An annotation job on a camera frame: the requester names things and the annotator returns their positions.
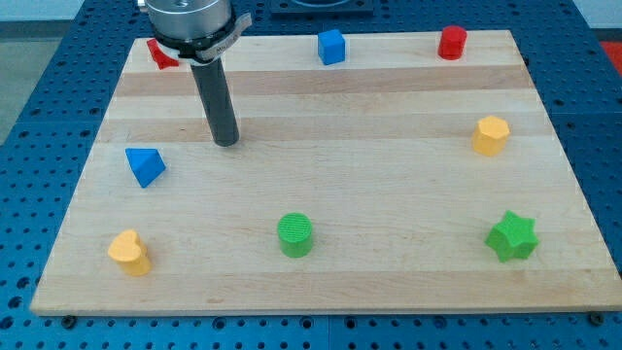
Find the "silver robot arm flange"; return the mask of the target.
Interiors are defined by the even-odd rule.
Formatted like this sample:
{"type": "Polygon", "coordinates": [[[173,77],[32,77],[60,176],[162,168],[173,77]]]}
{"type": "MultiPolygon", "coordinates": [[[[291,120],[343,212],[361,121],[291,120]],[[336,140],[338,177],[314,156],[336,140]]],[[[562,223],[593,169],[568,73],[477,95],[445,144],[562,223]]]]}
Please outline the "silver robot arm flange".
{"type": "Polygon", "coordinates": [[[240,36],[229,0],[144,0],[138,6],[161,50],[195,65],[217,59],[240,36]]]}

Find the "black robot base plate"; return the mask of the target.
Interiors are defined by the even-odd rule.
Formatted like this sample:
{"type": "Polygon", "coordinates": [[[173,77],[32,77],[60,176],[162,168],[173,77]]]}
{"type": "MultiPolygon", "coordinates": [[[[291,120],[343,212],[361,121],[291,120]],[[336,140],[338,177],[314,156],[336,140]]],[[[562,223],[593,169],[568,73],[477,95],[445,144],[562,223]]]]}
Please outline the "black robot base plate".
{"type": "Polygon", "coordinates": [[[273,15],[372,14],[374,0],[269,0],[273,15]]]}

